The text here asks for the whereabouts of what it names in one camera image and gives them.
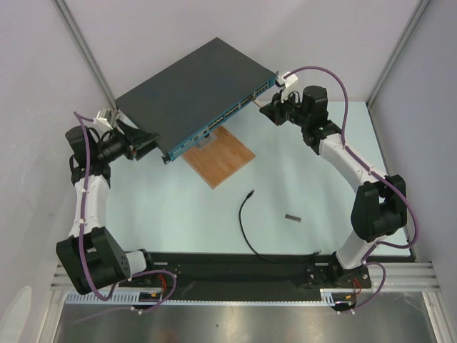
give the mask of cable connector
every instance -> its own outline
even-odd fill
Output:
[[[252,191],[250,191],[250,192],[248,193],[248,195],[246,196],[246,199],[249,199],[250,197],[252,197],[252,194],[254,194],[254,192],[255,192],[255,189],[253,189]]]
[[[118,116],[114,111],[102,109],[98,112],[97,117],[94,118],[94,124],[97,125],[102,132],[107,132],[116,127],[116,119],[118,119]]]
[[[298,77],[295,74],[288,76],[289,74],[290,72],[286,71],[276,79],[276,85],[281,90],[281,102],[285,102],[289,95],[298,91]]]

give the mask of wooden board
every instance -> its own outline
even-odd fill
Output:
[[[219,126],[213,133],[216,139],[211,143],[200,149],[193,146],[183,154],[187,163],[212,189],[256,156],[225,127]]]

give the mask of purple cable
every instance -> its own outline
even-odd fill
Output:
[[[374,294],[370,297],[370,299],[368,299],[366,302],[364,302],[363,304],[360,304],[356,307],[354,307],[352,310],[355,310],[355,309],[360,309],[366,305],[368,305],[374,298],[376,298],[376,296],[381,292],[381,289],[383,288],[384,286],[384,282],[386,282],[386,268],[384,268],[384,266],[381,264],[381,263],[378,263],[378,262],[368,262],[365,264],[367,267],[369,266],[378,266],[379,268],[381,268],[383,270],[383,279],[381,280],[381,283],[379,284],[379,287],[378,289],[376,290],[376,292],[374,292]],[[351,313],[351,310],[348,310],[348,311],[343,311],[342,313]]]
[[[341,81],[341,79],[339,77],[336,76],[335,73],[333,73],[332,71],[330,71],[330,70],[328,70],[326,68],[322,68],[321,66],[302,66],[301,68],[298,68],[298,69],[295,69],[295,70],[291,71],[290,73],[285,75],[284,78],[287,79],[290,75],[298,73],[299,71],[303,71],[303,70],[320,70],[320,71],[323,71],[323,72],[331,75],[339,83],[339,85],[341,87],[341,90],[343,91],[343,95],[344,95],[344,116],[343,116],[343,125],[341,127],[341,143],[343,143],[344,149],[346,149],[346,151],[366,171],[370,172],[377,180],[379,180],[380,182],[385,184],[388,188],[390,188],[401,199],[401,201],[406,205],[406,207],[409,210],[409,213],[411,213],[411,217],[413,218],[414,237],[413,237],[413,239],[411,240],[411,242],[409,244],[397,245],[397,244],[388,243],[388,242],[379,242],[377,244],[374,244],[365,253],[365,255],[361,259],[361,262],[364,263],[366,261],[366,259],[368,258],[368,256],[370,256],[370,254],[374,251],[374,249],[376,249],[376,246],[379,245],[379,244],[384,244],[384,245],[387,245],[389,247],[393,247],[393,248],[397,248],[397,249],[409,249],[409,248],[411,248],[417,242],[417,240],[419,238],[419,222],[418,222],[418,218],[416,216],[416,213],[415,213],[415,211],[413,210],[413,208],[411,206],[411,203],[407,200],[407,198],[394,185],[392,185],[390,182],[388,182],[386,179],[384,179],[381,175],[377,174],[374,171],[371,171],[370,170],[370,166],[367,165],[367,163],[365,163],[359,156],[357,156],[357,154],[354,151],[352,151],[352,149],[349,146],[346,145],[346,123],[347,123],[347,120],[348,120],[349,100],[348,100],[348,92],[346,91],[346,88],[345,88],[343,82]],[[386,268],[384,268],[384,266],[382,264],[380,264],[378,262],[369,262],[369,263],[365,263],[365,265],[366,266],[377,265],[380,268],[382,268],[382,270],[383,270],[383,279],[382,279],[381,283],[379,284],[378,289],[373,294],[373,296],[368,301],[366,301],[363,304],[357,306],[356,307],[357,309],[360,309],[361,307],[364,307],[369,302],[371,302],[371,300],[373,300],[379,294],[379,292],[383,288],[384,282],[386,281]]]
[[[86,118],[85,116],[80,116],[76,112],[73,112],[73,114],[78,119],[79,124],[81,125],[82,131],[83,131],[84,143],[85,143],[85,147],[86,147],[86,172],[84,175],[84,189],[87,190],[87,186],[89,184],[89,174],[90,174],[90,170],[91,170],[91,153],[90,153],[89,138],[87,136],[86,125],[84,125],[83,120],[86,120],[86,121],[93,121],[93,120]],[[86,219],[86,195],[87,195],[87,193],[83,192],[82,197],[81,197],[81,212],[80,213],[81,213],[81,219],[83,219],[83,221],[85,221],[85,219]],[[110,298],[113,296],[117,283],[113,284],[107,297],[102,295],[98,291],[98,289],[95,287],[94,281],[92,280],[92,277],[91,277],[91,273],[89,271],[89,268],[87,267],[86,254],[84,251],[84,222],[80,223],[80,225],[79,225],[78,248],[79,248],[79,259],[81,260],[81,265],[83,267],[84,276],[86,277],[87,283],[89,284],[91,291],[96,295],[97,298],[99,298],[100,300],[102,300],[104,302],[110,300]],[[173,288],[170,291],[170,293],[165,298],[163,298],[160,302],[157,302],[157,304],[154,307],[143,311],[145,313],[152,311],[152,309],[159,306],[162,302],[165,302],[174,293],[174,290],[176,288],[176,278],[174,277],[174,275],[171,272],[168,272],[166,270],[151,270],[151,271],[136,273],[136,274],[132,275],[132,277],[141,277],[144,275],[158,274],[158,273],[171,275],[174,280]]]
[[[86,118],[85,116],[80,116],[76,112],[73,112],[73,114],[78,119],[79,125],[81,125],[82,131],[83,131],[83,136],[84,136],[84,143],[86,145],[86,173],[84,175],[84,189],[87,191],[87,186],[89,184],[89,174],[91,171],[91,150],[90,150],[90,146],[89,146],[89,138],[87,137],[86,125],[84,125],[83,120],[87,120],[87,121],[92,121],[92,120],[89,118]],[[86,253],[84,250],[84,226],[85,226],[84,222],[86,220],[86,195],[87,195],[87,193],[83,192],[83,195],[81,197],[81,219],[83,220],[83,222],[79,224],[79,237],[78,237],[79,259],[81,260],[81,265],[83,267],[84,276],[86,277],[87,283],[89,284],[91,291],[95,294],[95,296],[97,298],[106,302],[106,301],[110,300],[110,298],[113,296],[113,292],[114,292],[114,289],[116,288],[117,284],[113,284],[111,290],[109,291],[108,296],[105,297],[95,287],[94,281],[92,280],[92,277],[91,277],[91,273],[89,271],[89,268],[87,267]]]
[[[167,275],[169,275],[173,279],[173,287],[171,288],[171,291],[166,295],[166,297],[164,297],[162,300],[160,300],[157,303],[155,303],[154,305],[152,305],[152,307],[149,307],[148,309],[142,310],[141,311],[142,313],[152,312],[159,305],[161,305],[162,303],[164,303],[168,299],[170,299],[170,297],[171,297],[171,295],[173,295],[173,293],[174,293],[174,291],[176,289],[176,285],[177,285],[176,277],[174,276],[173,273],[169,272],[168,270],[150,270],[150,271],[147,271],[147,272],[136,273],[136,274],[132,275],[132,277],[143,277],[144,275],[150,275],[150,274],[167,274]],[[103,314],[108,314],[110,312],[121,311],[121,310],[129,310],[129,311],[131,311],[131,307],[112,307],[110,309],[106,309],[106,310],[101,311],[99,313],[91,314],[90,316],[87,316],[87,317],[84,317],[84,318],[81,318],[81,319],[77,319],[74,322],[72,322],[72,324],[78,324],[78,323],[81,323],[81,322],[85,322],[86,320],[97,318],[98,316],[101,316]]]

